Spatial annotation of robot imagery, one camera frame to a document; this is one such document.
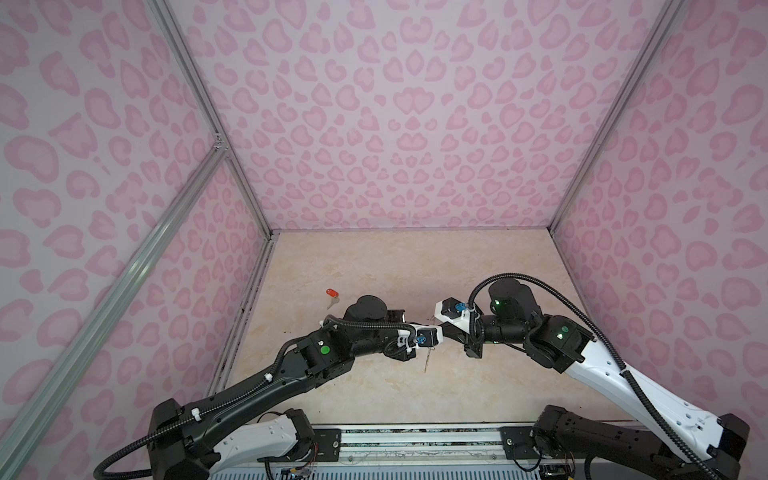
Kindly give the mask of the metal perforated ring disc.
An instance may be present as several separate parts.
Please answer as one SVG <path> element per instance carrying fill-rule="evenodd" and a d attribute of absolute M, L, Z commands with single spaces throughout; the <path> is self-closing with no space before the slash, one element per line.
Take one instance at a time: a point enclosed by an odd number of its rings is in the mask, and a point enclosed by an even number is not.
<path fill-rule="evenodd" d="M 434 352 L 434 350 L 435 350 L 435 347 L 429 347 L 426 350 L 424 369 L 423 369 L 423 373 L 424 374 L 426 374 L 428 372 L 429 360 L 430 360 L 431 354 Z"/>

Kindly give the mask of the key with red tag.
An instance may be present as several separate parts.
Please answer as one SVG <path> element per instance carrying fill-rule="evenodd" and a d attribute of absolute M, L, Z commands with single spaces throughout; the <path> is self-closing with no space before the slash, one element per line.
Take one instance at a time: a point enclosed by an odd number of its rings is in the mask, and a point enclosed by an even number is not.
<path fill-rule="evenodd" d="M 327 307 L 327 309 L 330 310 L 340 302 L 340 294 L 334 289 L 327 289 L 326 294 L 330 298 L 329 305 Z"/>

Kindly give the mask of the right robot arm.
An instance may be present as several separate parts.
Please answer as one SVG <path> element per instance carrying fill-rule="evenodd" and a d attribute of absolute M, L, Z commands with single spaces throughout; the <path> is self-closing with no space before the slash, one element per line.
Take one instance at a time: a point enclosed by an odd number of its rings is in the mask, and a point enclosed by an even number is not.
<path fill-rule="evenodd" d="M 544 456 L 584 455 L 584 474 L 602 459 L 654 479 L 736 479 L 749 425 L 680 398 L 627 363 L 599 327 L 547 283 L 520 273 L 481 281 L 467 301 L 435 305 L 443 334 L 479 359 L 506 345 L 539 366 L 590 387 L 640 423 L 637 429 L 547 406 L 531 428 Z"/>

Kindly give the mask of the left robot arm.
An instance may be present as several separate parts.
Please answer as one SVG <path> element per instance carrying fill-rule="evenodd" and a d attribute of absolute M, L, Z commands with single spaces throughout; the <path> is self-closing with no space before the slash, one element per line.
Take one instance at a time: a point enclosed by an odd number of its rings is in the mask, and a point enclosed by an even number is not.
<path fill-rule="evenodd" d="M 422 344 L 403 311 L 365 295 L 344 317 L 328 315 L 316 330 L 287 341 L 268 367 L 234 386 L 185 405 L 174 400 L 158 405 L 148 444 L 151 476 L 206 479 L 223 459 L 215 446 L 249 421 L 346 374 L 361 356 L 408 361 Z"/>

